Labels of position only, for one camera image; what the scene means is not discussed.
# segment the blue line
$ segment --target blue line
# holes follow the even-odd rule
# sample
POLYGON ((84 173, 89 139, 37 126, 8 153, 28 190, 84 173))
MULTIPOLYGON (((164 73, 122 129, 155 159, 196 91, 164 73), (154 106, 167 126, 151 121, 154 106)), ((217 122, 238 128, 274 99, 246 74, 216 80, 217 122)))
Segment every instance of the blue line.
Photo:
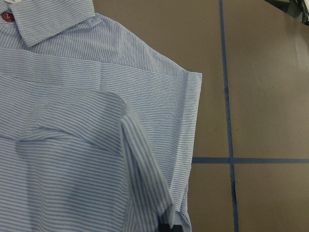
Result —
MULTIPOLYGON (((280 164, 280 163, 309 163, 309 159, 270 159, 270 158, 233 158, 234 164, 280 164)), ((218 158, 218 157, 193 157, 192 163, 230 163, 230 158, 218 158)))
POLYGON ((219 0, 219 10, 220 10, 223 77, 224 77, 224 89, 225 89, 225 111, 226 111, 226 124, 227 124, 228 152, 229 152, 229 160, 230 160, 230 176, 231 176, 231 189, 232 189, 232 201, 233 201, 234 228, 235 228, 235 232, 239 232, 236 186, 235 186, 234 153, 233 153, 232 127, 231 127, 231 113, 230 113, 230 102, 229 102, 229 94, 228 94, 223 1, 222 0, 219 0))
POLYGON ((230 163, 230 159, 214 157, 193 157, 192 163, 230 163))
POLYGON ((309 159, 234 158, 234 163, 309 163, 309 159))

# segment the tan floor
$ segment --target tan floor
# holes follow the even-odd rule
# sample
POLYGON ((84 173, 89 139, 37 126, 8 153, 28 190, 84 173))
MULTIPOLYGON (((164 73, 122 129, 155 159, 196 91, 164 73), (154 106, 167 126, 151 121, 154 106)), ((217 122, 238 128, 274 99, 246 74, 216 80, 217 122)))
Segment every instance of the tan floor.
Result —
MULTIPOLYGON (((94 0, 96 12, 203 73, 195 157, 228 157, 219 0, 94 0)), ((309 27, 263 0, 224 0, 234 156, 309 158, 309 27)), ((309 164, 237 164, 240 232, 309 231, 309 164)), ((228 164, 193 164, 193 232, 233 232, 228 164)))

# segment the folded shirt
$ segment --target folded shirt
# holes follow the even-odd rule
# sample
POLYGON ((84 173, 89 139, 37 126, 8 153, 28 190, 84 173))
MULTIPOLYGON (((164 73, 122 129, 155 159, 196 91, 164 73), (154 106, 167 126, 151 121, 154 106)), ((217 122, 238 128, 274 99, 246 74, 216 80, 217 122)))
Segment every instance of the folded shirt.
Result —
POLYGON ((156 231, 175 205, 118 94, 0 73, 0 228, 156 231))
POLYGON ((91 0, 23 0, 10 6, 0 0, 0 10, 12 11, 16 20, 0 20, 0 72, 47 85, 118 92, 145 126, 175 199, 174 224, 191 231, 187 191, 202 74, 94 14, 91 0))
POLYGON ((186 196, 201 83, 198 74, 159 74, 6 48, 0 48, 0 65, 5 75, 43 86, 119 93, 145 127, 154 156, 175 199, 174 224, 183 225, 184 231, 190 230, 186 196))

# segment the black object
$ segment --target black object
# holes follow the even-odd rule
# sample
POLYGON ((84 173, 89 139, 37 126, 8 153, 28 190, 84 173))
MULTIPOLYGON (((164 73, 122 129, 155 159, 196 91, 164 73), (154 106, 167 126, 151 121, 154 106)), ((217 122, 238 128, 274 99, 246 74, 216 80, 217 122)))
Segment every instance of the black object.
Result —
POLYGON ((271 5, 277 7, 283 12, 289 14, 290 16, 296 18, 298 21, 305 25, 309 25, 309 6, 306 5, 304 0, 265 0, 271 5))
POLYGON ((172 229, 169 228, 168 224, 160 224, 159 232, 183 232, 183 226, 182 225, 174 225, 172 229))

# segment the button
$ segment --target button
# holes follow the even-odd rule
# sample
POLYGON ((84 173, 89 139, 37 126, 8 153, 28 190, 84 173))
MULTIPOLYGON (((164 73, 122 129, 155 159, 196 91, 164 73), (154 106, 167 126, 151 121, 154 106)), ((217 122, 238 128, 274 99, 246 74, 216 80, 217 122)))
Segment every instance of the button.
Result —
POLYGON ((4 12, 1 17, 3 18, 3 20, 7 21, 7 22, 14 22, 14 15, 10 12, 4 12))

